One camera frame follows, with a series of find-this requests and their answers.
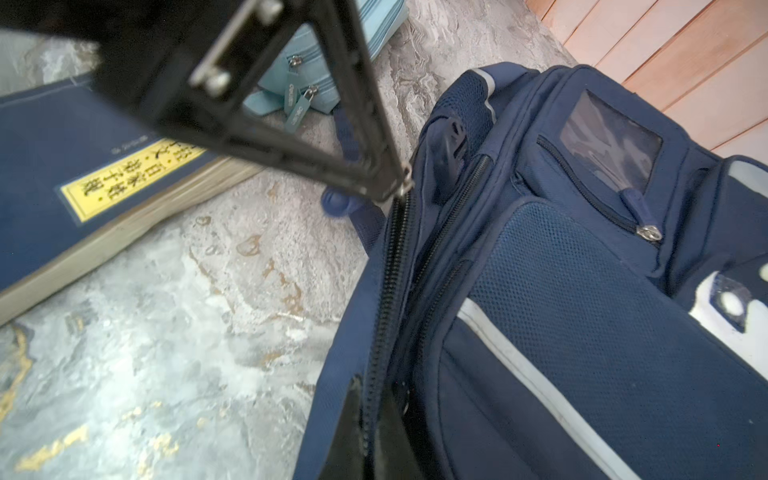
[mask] backpack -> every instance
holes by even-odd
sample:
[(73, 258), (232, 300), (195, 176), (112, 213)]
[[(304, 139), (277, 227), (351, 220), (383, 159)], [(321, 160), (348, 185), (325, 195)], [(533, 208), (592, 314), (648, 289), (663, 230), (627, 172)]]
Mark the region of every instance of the backpack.
[(294, 478), (768, 477), (768, 168), (588, 67), (438, 99)]
[[(405, 0), (356, 0), (356, 4), (374, 59), (408, 18), (408, 7)], [(248, 96), (243, 106), (257, 116), (284, 110), (288, 115), (284, 127), (290, 133), (296, 132), (310, 106), (329, 114), (339, 103), (339, 92), (309, 25), (296, 30), (259, 80), (259, 87), (261, 90)]]

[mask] metal zipper pull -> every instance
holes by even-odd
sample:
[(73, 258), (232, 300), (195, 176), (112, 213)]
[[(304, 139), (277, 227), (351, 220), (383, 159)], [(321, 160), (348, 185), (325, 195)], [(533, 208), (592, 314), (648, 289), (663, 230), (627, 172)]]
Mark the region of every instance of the metal zipper pull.
[(296, 102), (296, 106), (293, 107), (293, 110), (288, 115), (288, 120), (286, 120), (285, 124), (286, 132), (289, 134), (296, 133), (296, 129), (301, 125), (301, 120), (304, 119), (306, 111), (310, 109), (310, 104), (316, 94), (317, 85), (310, 85), (310, 87), (306, 89), (304, 95), (302, 95), (299, 101)]
[(283, 93), (285, 101), (283, 103), (283, 110), (289, 114), (293, 107), (296, 106), (296, 99), (299, 97), (299, 81), (301, 77), (299, 75), (299, 66), (303, 62), (303, 58), (299, 55), (294, 55), (288, 61), (288, 75), (286, 77), (286, 90)]
[(635, 230), (637, 235), (649, 242), (658, 242), (664, 238), (642, 192), (637, 188), (625, 188), (619, 192), (619, 197), (637, 220), (637, 230)]

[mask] reflective strip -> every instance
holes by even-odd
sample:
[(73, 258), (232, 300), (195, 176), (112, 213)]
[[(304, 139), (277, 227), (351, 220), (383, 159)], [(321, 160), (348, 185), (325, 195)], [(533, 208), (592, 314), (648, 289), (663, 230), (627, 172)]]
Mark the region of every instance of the reflective strip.
[(753, 192), (768, 198), (768, 172), (762, 168), (747, 162), (735, 161), (728, 169), (728, 176), (735, 178)]
[(485, 80), (485, 84), (488, 85), (488, 95), (485, 96), (485, 106), (491, 111), (491, 121), (495, 124), (496, 123), (496, 111), (493, 109), (491, 104), (488, 103), (488, 99), (493, 95), (494, 90), (496, 90), (496, 82), (494, 81), (493, 77), (488, 74), (487, 71), (481, 70), (480, 68), (473, 68), (473, 72), (480, 75), (483, 80)]
[(501, 333), (485, 312), (469, 298), (457, 315), (488, 350), (533, 393), (563, 429), (603, 473), (613, 480), (640, 480), (629, 465), (589, 426), (576, 409), (536, 367)]
[(768, 306), (759, 300), (749, 302), (741, 333), (712, 306), (712, 289), (718, 273), (712, 272), (696, 287), (696, 301), (688, 314), (768, 380)]

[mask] light blue pencil case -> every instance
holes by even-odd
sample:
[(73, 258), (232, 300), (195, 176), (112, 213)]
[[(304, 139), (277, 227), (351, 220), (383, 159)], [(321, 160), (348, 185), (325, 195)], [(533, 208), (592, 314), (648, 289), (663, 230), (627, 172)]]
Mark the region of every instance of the light blue pencil case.
[[(362, 29), (371, 58), (381, 51), (408, 18), (405, 0), (357, 0)], [(259, 80), (261, 90), (243, 105), (256, 115), (283, 109), (289, 116), (286, 131), (294, 132), (309, 105), (329, 114), (339, 103), (323, 52), (309, 25), (302, 25)]]

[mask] wooden plank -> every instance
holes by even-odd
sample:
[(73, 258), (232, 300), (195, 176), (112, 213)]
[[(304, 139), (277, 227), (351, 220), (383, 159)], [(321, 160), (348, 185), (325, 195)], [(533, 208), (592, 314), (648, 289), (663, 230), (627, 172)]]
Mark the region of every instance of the wooden plank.
[(768, 31), (766, 0), (716, 0), (624, 86), (663, 110)]
[(723, 158), (731, 155), (746, 155), (768, 165), (768, 120), (731, 138), (712, 151)]
[(768, 118), (768, 36), (664, 113), (706, 148)]
[(541, 20), (554, 37), (565, 43), (599, 0), (557, 0)]
[(525, 3), (528, 5), (528, 8), (531, 9), (531, 12), (536, 14), (536, 18), (541, 20), (549, 11), (549, 8), (554, 3), (554, 0), (526, 0)]
[(711, 0), (658, 0), (596, 65), (621, 83)]
[(600, 0), (565, 42), (576, 60), (597, 64), (656, 0)]

